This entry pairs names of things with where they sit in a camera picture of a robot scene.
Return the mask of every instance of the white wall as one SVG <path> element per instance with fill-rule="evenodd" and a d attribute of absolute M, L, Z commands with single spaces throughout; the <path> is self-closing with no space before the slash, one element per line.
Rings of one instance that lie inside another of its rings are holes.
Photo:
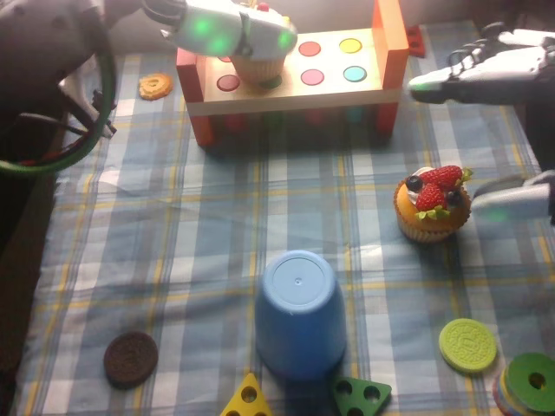
<path fill-rule="evenodd" d="M 372 0 L 266 0 L 289 16 L 299 32 L 362 29 L 371 26 Z M 400 0 L 406 26 L 469 17 L 468 0 Z M 112 29 L 117 53 L 172 49 L 159 33 L 160 26 L 142 11 L 121 20 Z"/>

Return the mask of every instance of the cupcake with strawberries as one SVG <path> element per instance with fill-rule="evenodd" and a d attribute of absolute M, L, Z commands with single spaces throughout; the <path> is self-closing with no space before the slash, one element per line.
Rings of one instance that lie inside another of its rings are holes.
<path fill-rule="evenodd" d="M 472 171 L 458 166 L 423 167 L 397 186 L 394 205 L 405 235 L 436 243 L 456 232 L 470 217 L 464 184 Z"/>

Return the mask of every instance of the blue tablecloth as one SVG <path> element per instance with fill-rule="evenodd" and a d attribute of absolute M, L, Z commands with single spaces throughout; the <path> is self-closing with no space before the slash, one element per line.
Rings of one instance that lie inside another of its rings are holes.
<path fill-rule="evenodd" d="M 444 67 L 477 38 L 470 23 L 422 29 L 427 57 L 409 58 L 406 79 Z M 397 183 L 421 166 L 472 167 L 470 192 L 537 172 L 510 107 L 404 96 L 385 146 L 364 125 L 286 122 L 251 124 L 250 137 L 226 137 L 207 153 L 194 140 L 174 55 L 129 55 L 120 70 L 118 133 L 59 176 L 14 413 L 213 416 L 253 372 L 274 415 L 330 414 L 320 386 L 276 380 L 253 344 L 255 282 L 294 249 L 336 271 L 349 337 L 341 371 L 391 385 L 387 414 L 499 414 L 491 386 L 507 361 L 555 355 L 548 218 L 471 217 L 446 242 L 424 246 L 401 234 L 392 205 Z M 138 80 L 153 72 L 172 75 L 175 89 L 142 101 Z M 467 377 L 441 358 L 439 333 L 458 317 L 495 334 L 489 371 Z M 155 339 L 160 360 L 125 393 L 109 386 L 102 357 L 134 329 Z"/>

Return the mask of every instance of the blue cup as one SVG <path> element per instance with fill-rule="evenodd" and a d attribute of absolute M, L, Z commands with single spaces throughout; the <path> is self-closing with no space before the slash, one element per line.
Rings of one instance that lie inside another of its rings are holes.
<path fill-rule="evenodd" d="M 254 320 L 260 357 L 288 379 L 324 377 L 347 345 L 335 273 L 308 251 L 288 251 L 268 265 L 258 283 Z"/>

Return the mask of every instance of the wooden toy bench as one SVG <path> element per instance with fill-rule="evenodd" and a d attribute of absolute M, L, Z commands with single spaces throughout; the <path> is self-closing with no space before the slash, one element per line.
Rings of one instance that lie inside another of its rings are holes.
<path fill-rule="evenodd" d="M 183 49 L 176 65 L 197 142 L 209 146 L 218 114 L 373 104 L 377 130 L 391 134 L 407 59 L 398 0 L 375 0 L 371 29 L 300 34 L 274 85 L 240 81 L 228 59 Z"/>

